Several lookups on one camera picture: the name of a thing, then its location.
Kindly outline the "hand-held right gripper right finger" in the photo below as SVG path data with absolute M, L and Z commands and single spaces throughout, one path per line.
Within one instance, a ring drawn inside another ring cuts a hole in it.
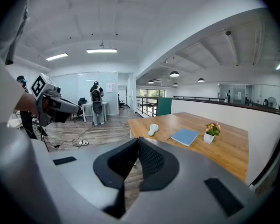
M 140 191 L 157 191 L 167 187 L 179 173 L 179 161 L 168 143 L 140 137 L 138 158 L 142 166 L 143 182 Z

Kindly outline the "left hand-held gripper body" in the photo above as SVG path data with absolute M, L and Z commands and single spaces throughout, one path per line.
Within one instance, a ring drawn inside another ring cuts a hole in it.
M 30 89 L 36 99 L 39 125 L 47 126 L 53 122 L 56 110 L 61 108 L 61 88 L 41 73 Z

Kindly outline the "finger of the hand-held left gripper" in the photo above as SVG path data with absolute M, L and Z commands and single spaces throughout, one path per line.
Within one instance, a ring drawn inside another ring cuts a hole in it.
M 68 118 L 71 118 L 71 113 L 55 112 L 53 114 L 52 121 L 55 122 L 55 123 L 65 123 Z
M 81 107 L 60 97 L 50 97 L 50 108 L 64 113 L 77 113 Z

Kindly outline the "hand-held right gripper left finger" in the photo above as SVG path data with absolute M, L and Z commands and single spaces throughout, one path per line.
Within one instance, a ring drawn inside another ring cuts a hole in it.
M 118 192 L 114 204 L 104 208 L 109 215 L 120 218 L 125 212 L 124 181 L 138 158 L 138 139 L 133 138 L 119 147 L 98 156 L 93 171 L 102 184 Z

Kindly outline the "white handheld fan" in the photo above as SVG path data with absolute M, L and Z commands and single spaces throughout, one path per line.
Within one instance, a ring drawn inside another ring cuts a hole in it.
M 159 130 L 159 126 L 157 124 L 151 124 L 150 129 L 148 131 L 149 136 L 153 136 Z

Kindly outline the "person's left forearm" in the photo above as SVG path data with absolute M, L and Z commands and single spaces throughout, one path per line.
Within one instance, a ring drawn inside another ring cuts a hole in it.
M 33 115 L 39 117 L 36 100 L 32 94 L 29 94 L 27 92 L 23 93 L 20 100 L 15 106 L 15 110 L 30 112 Z

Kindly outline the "white desk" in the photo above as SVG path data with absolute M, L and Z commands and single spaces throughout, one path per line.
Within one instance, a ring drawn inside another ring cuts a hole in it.
M 104 122 L 107 121 L 107 117 L 106 117 L 106 105 L 108 104 L 108 101 L 103 101 L 103 115 L 104 115 Z M 82 112 L 83 112 L 83 117 L 84 117 L 84 123 L 86 123 L 86 115 L 85 115 L 85 108 L 86 107 L 92 107 L 92 104 L 91 103 L 85 103 L 83 104 L 82 106 Z

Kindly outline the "black standing fan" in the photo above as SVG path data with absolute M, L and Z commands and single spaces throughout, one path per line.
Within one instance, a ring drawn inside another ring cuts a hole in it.
M 274 97 L 269 97 L 264 100 L 263 105 L 275 109 L 277 106 L 277 101 Z

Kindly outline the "black tripod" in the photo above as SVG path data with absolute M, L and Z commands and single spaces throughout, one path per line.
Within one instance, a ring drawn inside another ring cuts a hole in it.
M 36 127 L 37 127 L 38 132 L 40 133 L 41 141 L 43 141 L 45 143 L 47 150 L 49 150 L 48 145 L 45 141 L 46 137 L 48 136 L 47 133 L 45 132 L 44 128 L 42 126 L 38 125 L 37 123 L 36 123 Z

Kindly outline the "person's grey shirt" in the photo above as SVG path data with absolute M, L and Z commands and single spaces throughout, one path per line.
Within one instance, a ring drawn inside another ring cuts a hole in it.
M 0 124 L 7 123 L 24 91 L 6 69 L 28 19 L 28 0 L 17 0 L 0 24 Z

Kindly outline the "blue notebook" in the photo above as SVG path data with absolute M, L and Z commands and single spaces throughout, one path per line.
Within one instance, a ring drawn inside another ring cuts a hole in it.
M 183 144 L 184 146 L 189 147 L 193 143 L 193 141 L 198 137 L 198 135 L 198 131 L 183 128 L 175 134 L 171 135 L 170 138 Z

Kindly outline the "potted plant in white pot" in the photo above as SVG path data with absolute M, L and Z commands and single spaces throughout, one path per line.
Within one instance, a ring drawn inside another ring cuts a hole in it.
M 215 136 L 218 136 L 221 132 L 219 123 L 210 123 L 206 125 L 203 141 L 210 144 Z

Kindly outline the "green partition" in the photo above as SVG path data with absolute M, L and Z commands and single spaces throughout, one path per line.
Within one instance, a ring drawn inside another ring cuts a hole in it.
M 159 97 L 157 101 L 157 116 L 171 113 L 172 98 Z

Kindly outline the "black metal railing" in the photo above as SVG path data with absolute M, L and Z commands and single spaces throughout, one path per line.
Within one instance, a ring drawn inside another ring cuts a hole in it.
M 136 112 L 142 117 L 157 116 L 158 98 L 156 97 L 136 97 Z

